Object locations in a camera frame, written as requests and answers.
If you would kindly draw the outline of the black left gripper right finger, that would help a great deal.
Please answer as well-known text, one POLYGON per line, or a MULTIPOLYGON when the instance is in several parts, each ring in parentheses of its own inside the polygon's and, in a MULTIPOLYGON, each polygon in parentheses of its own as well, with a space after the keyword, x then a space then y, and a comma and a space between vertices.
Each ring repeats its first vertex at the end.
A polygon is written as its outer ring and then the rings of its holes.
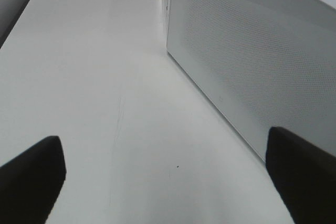
POLYGON ((271 127, 266 169, 294 223, 335 223, 335 156, 271 127))

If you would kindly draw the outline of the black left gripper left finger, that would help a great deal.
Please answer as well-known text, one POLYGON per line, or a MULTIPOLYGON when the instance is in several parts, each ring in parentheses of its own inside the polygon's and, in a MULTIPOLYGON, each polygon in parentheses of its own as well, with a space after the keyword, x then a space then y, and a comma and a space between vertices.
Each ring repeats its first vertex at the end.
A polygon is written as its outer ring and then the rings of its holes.
POLYGON ((61 140, 48 136, 1 166, 1 223, 45 223, 66 179, 61 140))

